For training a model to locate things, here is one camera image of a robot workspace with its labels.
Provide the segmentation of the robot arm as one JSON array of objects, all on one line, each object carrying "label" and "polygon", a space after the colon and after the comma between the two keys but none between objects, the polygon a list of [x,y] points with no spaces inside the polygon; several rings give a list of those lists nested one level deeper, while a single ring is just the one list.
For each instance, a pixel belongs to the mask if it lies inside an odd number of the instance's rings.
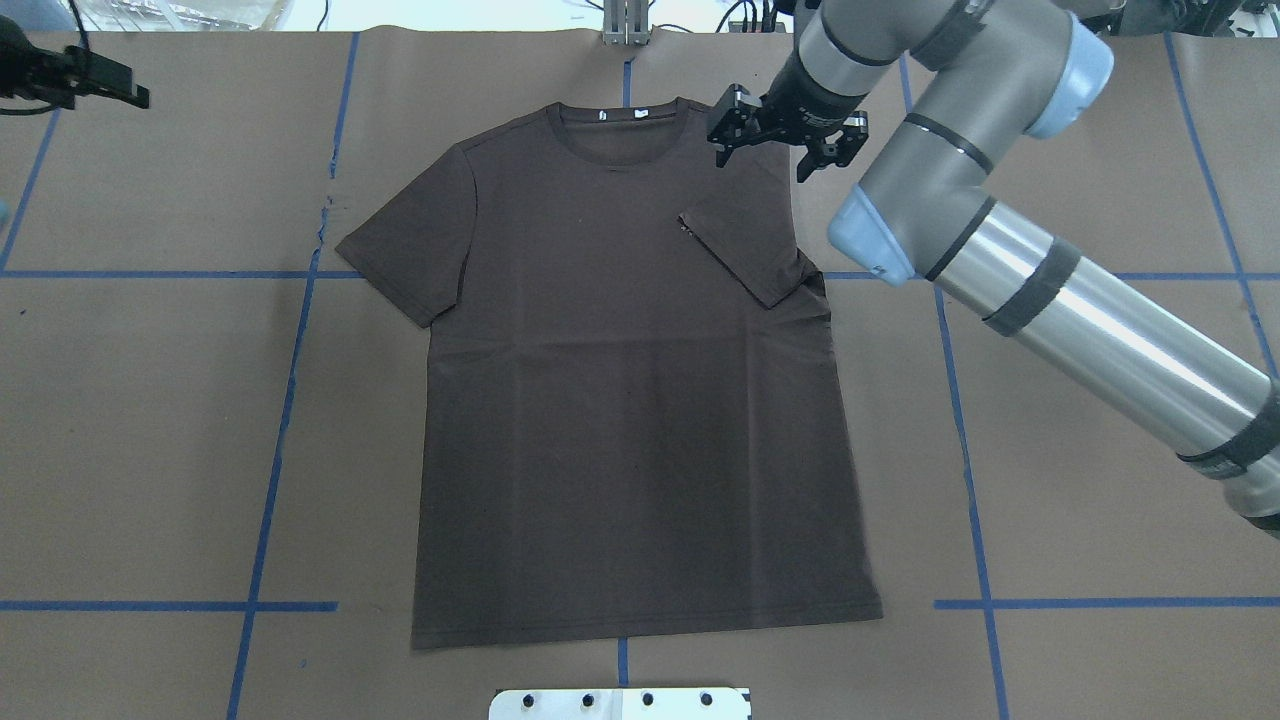
[{"label": "robot arm", "polygon": [[1001,164],[1091,110],[1112,49],[1061,1],[799,1],[767,90],[728,87],[718,165],[751,146],[794,181],[865,147],[864,102],[899,60],[929,74],[831,217],[829,245],[890,284],[932,283],[1137,424],[1225,505],[1277,534],[1277,378],[1110,272],[1021,206]]}]

